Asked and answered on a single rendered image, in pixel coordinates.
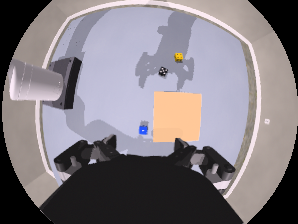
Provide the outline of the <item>blue die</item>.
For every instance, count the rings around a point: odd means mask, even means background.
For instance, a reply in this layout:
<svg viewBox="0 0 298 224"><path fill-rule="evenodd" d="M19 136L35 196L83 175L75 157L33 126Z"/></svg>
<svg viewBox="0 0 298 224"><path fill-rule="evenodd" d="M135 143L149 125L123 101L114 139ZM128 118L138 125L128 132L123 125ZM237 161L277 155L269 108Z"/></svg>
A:
<svg viewBox="0 0 298 224"><path fill-rule="evenodd" d="M139 134L147 134L147 126L141 126L140 125Z"/></svg>

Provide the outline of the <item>tan flat mat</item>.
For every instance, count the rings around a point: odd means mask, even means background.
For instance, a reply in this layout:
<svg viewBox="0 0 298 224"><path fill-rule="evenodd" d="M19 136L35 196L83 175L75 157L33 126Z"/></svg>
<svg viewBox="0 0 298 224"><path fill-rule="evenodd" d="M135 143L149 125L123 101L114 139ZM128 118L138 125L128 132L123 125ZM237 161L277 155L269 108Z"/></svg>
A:
<svg viewBox="0 0 298 224"><path fill-rule="evenodd" d="M199 140L201 94L154 91L153 142Z"/></svg>

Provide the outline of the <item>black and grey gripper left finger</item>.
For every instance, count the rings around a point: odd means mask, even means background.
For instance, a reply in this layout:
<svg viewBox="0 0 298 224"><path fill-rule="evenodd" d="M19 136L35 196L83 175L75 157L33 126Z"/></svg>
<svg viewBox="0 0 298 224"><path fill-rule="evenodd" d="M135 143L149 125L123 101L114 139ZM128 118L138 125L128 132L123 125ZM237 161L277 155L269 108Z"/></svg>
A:
<svg viewBox="0 0 298 224"><path fill-rule="evenodd" d="M62 183L64 183L76 170L88 165L91 161L90 159L94 159L96 162L131 160L125 154L120 154L116 150L116 147L116 135L113 134L101 141L94 141L93 144L88 144L87 140L79 140L54 158L54 163Z"/></svg>

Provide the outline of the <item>black die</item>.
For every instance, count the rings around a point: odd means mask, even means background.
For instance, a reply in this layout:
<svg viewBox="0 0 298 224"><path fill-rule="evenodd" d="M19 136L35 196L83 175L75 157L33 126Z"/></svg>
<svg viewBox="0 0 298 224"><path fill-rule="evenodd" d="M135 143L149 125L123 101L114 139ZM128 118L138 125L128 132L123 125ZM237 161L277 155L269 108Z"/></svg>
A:
<svg viewBox="0 0 298 224"><path fill-rule="evenodd" d="M164 68L164 67L161 67L160 68L160 71L158 73L158 75L162 76L162 77L165 77L166 76L166 73L167 73L168 69Z"/></svg>

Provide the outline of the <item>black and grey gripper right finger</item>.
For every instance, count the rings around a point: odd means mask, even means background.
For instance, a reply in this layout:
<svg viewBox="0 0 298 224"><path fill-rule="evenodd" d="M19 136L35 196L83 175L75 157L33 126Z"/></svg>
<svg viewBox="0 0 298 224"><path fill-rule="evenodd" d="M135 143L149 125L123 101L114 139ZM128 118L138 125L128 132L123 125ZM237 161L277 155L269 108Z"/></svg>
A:
<svg viewBox="0 0 298 224"><path fill-rule="evenodd" d="M190 169L193 165L199 165L203 175L212 182L222 195L235 173L235 167L210 146L204 146L202 150L197 150L196 146L186 143L181 138L175 138L174 152L167 157L159 158L155 162L183 165Z"/></svg>

